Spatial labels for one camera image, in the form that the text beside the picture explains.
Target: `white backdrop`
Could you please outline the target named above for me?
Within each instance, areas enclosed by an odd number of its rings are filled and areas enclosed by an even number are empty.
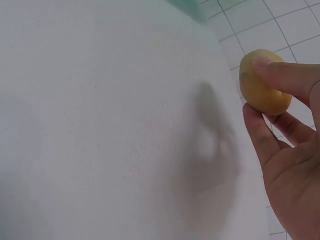
[[[241,105],[165,0],[0,2],[4,240],[264,240]]]

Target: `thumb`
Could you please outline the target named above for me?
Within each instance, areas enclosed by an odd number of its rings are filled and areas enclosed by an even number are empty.
[[[273,62],[259,55],[253,59],[253,69],[274,89],[308,101],[320,80],[320,64]]]

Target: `green object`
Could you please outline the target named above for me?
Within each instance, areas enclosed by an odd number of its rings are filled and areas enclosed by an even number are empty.
[[[172,5],[189,15],[199,23],[205,22],[206,18],[198,0],[167,0]]]

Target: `potato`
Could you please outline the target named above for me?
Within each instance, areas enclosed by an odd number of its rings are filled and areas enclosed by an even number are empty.
[[[274,62],[283,62],[280,56],[267,50],[258,49],[248,53],[240,63],[240,90],[253,108],[265,115],[278,116],[288,109],[292,96],[275,90],[254,72],[253,60],[258,55],[266,56]]]

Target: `tiled wall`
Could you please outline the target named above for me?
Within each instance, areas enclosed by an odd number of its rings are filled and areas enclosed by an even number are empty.
[[[320,63],[320,0],[200,0],[208,24],[218,38],[234,83],[239,89],[239,65],[242,57],[267,49],[290,63]],[[293,99],[288,112],[314,128],[310,110]],[[288,142],[275,127],[274,134]],[[291,240],[270,207],[265,205],[270,240]]]

